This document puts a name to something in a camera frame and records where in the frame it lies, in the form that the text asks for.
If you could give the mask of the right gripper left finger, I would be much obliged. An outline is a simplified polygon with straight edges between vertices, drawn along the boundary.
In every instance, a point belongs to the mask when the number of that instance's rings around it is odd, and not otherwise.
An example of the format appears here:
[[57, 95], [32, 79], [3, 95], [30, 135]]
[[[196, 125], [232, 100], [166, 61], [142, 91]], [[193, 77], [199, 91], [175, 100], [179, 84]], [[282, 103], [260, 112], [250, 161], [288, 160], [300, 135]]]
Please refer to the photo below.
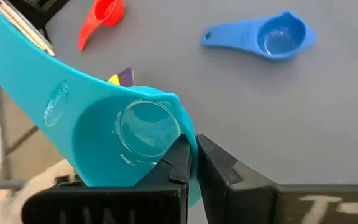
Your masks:
[[25, 201], [23, 224], [186, 224], [191, 147], [179, 136], [133, 187], [66, 182]]

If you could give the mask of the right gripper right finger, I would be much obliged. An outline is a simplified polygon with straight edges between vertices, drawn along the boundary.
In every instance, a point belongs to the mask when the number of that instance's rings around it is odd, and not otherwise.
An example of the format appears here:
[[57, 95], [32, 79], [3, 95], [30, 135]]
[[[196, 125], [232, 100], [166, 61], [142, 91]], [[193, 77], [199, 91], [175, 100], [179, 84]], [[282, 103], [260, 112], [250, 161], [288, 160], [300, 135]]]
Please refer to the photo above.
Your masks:
[[358, 224], [358, 184], [278, 184], [198, 135], [208, 224]]

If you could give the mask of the purple measuring cup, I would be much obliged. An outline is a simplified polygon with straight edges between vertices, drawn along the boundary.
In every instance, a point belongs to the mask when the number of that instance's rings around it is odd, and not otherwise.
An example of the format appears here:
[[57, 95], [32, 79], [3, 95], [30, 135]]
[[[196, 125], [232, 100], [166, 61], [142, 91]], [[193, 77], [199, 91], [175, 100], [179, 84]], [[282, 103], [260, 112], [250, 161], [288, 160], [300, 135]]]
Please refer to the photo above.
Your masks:
[[128, 67], [118, 74], [118, 80], [120, 86], [132, 87], [134, 83], [134, 71], [131, 67]]

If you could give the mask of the teal measuring cup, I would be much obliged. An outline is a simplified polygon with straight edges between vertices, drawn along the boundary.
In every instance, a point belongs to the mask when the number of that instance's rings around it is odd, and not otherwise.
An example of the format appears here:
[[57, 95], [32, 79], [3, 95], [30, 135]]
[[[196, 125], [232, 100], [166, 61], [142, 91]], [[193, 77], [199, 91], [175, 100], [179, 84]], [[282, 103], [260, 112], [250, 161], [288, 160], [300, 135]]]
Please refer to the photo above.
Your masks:
[[200, 200], [196, 133], [176, 94], [83, 73], [36, 47], [1, 14], [0, 86], [89, 187], [135, 185], [186, 135], [188, 203]]

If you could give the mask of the red measuring cup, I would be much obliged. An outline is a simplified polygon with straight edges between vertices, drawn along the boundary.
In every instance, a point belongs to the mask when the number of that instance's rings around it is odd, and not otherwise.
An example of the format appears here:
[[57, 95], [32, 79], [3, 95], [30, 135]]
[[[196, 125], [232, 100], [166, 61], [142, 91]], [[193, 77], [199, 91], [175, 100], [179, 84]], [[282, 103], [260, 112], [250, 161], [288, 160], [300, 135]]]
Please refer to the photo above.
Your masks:
[[78, 34], [78, 50], [84, 49], [86, 41], [99, 26], [115, 26], [124, 13], [124, 0], [94, 0]]

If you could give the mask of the black frame post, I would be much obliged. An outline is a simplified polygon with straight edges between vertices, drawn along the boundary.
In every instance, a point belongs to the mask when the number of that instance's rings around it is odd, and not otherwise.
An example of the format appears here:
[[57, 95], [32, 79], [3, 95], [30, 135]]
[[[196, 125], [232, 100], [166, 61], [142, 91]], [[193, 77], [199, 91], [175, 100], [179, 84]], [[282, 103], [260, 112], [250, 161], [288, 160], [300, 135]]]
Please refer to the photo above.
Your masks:
[[8, 0], [37, 29], [43, 29], [48, 21], [69, 0]]

